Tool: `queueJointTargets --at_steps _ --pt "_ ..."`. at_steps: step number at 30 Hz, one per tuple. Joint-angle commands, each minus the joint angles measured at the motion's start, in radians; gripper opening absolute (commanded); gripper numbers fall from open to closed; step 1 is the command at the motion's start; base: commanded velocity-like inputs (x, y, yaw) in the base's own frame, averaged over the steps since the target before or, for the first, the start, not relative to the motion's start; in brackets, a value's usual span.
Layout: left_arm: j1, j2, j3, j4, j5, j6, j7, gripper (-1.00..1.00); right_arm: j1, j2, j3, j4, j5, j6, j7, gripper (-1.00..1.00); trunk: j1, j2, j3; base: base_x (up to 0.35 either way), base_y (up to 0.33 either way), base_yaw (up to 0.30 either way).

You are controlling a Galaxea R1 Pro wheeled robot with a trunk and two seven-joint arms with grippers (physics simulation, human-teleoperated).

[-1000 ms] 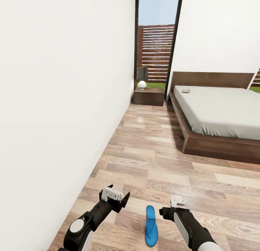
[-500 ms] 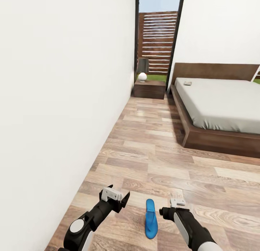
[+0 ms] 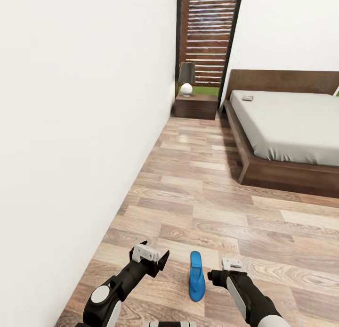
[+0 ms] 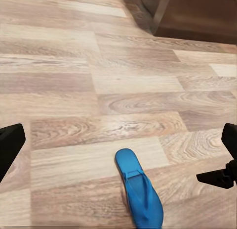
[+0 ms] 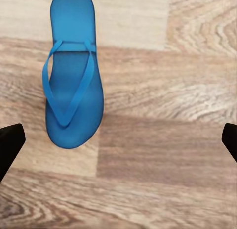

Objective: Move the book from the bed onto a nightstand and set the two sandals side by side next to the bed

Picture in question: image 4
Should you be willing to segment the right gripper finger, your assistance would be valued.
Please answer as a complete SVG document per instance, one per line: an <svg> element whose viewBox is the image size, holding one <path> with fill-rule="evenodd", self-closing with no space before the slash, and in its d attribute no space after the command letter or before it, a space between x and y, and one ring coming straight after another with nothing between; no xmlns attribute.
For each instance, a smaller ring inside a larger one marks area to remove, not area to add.
<svg viewBox="0 0 237 229"><path fill-rule="evenodd" d="M234 177L232 175L229 163L225 169L202 173L197 175L197 181L213 186L229 189L234 186Z"/></svg>

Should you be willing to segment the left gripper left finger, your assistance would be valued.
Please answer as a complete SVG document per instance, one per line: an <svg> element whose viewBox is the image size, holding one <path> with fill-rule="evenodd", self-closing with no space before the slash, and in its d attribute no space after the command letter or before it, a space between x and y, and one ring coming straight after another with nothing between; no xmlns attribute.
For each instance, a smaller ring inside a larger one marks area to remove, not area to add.
<svg viewBox="0 0 237 229"><path fill-rule="evenodd" d="M25 131L21 123L0 129L0 183L25 142Z"/></svg>

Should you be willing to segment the sandal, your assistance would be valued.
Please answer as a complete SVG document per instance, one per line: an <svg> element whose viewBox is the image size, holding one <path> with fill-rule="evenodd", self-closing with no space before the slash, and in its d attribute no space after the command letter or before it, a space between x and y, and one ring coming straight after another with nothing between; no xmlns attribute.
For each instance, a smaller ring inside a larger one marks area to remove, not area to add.
<svg viewBox="0 0 237 229"><path fill-rule="evenodd" d="M118 150L115 160L126 185L129 209L136 229L161 229L161 201L135 153L129 148Z"/></svg>

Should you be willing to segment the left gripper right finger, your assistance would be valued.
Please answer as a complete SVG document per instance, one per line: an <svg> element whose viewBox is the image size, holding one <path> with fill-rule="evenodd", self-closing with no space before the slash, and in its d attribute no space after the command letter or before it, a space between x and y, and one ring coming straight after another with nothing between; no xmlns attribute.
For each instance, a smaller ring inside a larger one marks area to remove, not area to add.
<svg viewBox="0 0 237 229"><path fill-rule="evenodd" d="M226 123L221 141L237 163L237 125Z"/></svg>

